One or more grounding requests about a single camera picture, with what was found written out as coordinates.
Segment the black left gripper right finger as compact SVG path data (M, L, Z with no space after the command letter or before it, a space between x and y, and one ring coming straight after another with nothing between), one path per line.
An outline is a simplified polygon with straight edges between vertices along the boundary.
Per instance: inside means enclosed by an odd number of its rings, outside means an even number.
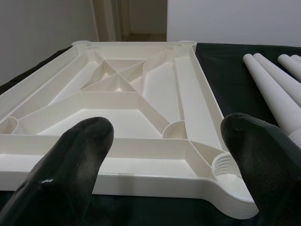
M301 224L301 149L277 126L245 113L220 125L264 226Z

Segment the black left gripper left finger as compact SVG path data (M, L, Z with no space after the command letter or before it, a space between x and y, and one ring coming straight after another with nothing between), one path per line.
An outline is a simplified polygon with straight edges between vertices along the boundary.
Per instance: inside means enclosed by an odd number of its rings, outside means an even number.
M80 226L114 138L104 117L65 131L0 212L3 226Z

